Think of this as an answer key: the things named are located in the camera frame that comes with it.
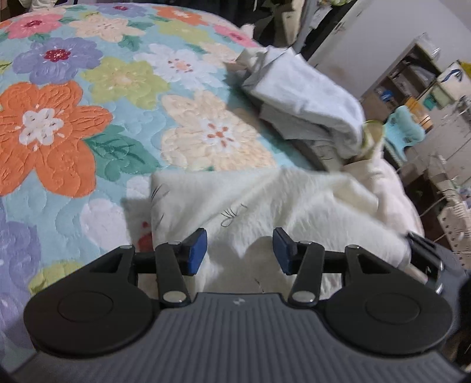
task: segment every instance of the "white fluffy blanket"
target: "white fluffy blanket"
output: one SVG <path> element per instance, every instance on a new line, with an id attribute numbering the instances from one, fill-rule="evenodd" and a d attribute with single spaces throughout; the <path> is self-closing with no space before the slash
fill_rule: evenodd
<path id="1" fill-rule="evenodd" d="M 344 166 L 343 170 L 378 197 L 378 210 L 375 214 L 378 220 L 401 234 L 424 234 L 415 206 L 404 193 L 396 171 L 384 159 L 354 162 Z"/>
<path id="2" fill-rule="evenodd" d="M 327 250 L 358 244 L 394 266 L 405 267 L 406 241 L 375 220 L 377 197 L 343 174 L 297 168 L 152 176 L 154 246 L 183 240 L 199 227 L 208 232 L 208 252 L 196 276 L 186 279 L 191 294 L 281 292 L 285 276 L 272 251 L 271 235 L 282 227 L 295 240 L 316 241 Z M 148 291 L 149 279 L 140 282 Z M 340 287 L 325 275 L 322 295 Z"/>

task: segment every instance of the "metal screw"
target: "metal screw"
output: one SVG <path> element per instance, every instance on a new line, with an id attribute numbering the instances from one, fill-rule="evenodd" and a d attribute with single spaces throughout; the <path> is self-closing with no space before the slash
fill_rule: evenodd
<path id="1" fill-rule="evenodd" d="M 315 294 L 311 293 L 310 291 L 296 291 L 292 298 L 299 303 L 311 303 L 314 302 L 316 299 Z"/>
<path id="2" fill-rule="evenodd" d="M 440 295 L 442 292 L 443 292 L 443 283 L 440 283 L 440 286 L 438 286 L 436 289 L 435 289 L 435 292 Z"/>
<path id="3" fill-rule="evenodd" d="M 187 295 L 182 291 L 172 290 L 163 295 L 163 300 L 169 303 L 181 303 L 187 298 Z"/>

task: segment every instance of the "ribbed gray plastic surface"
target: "ribbed gray plastic surface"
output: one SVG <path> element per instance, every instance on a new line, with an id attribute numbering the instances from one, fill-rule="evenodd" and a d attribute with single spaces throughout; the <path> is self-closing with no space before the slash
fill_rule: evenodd
<path id="1" fill-rule="evenodd" d="M 316 313 L 277 294 L 200 293 L 164 310 L 129 347 L 96 359 L 38 353 L 20 383 L 457 383 L 464 374 L 438 353 L 381 359 L 342 344 Z"/>

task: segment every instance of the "folded clothes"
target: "folded clothes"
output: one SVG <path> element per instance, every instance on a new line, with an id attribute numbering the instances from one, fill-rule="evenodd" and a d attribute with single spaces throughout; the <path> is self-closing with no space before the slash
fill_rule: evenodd
<path id="1" fill-rule="evenodd" d="M 285 139 L 328 139 L 342 158 L 360 152 L 365 121 L 360 103 L 293 49 L 244 51 L 239 62 L 252 72 L 243 89 L 265 103 L 260 117 Z"/>

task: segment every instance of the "white wall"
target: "white wall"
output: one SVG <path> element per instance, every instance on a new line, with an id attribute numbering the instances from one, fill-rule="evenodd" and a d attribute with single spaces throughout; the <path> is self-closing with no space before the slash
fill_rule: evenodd
<path id="1" fill-rule="evenodd" d="M 442 49 L 440 68 L 471 62 L 471 31 L 439 0 L 374 0 L 317 69 L 359 98 L 424 32 Z"/>
<path id="2" fill-rule="evenodd" d="M 440 0 L 471 30 L 471 0 Z"/>

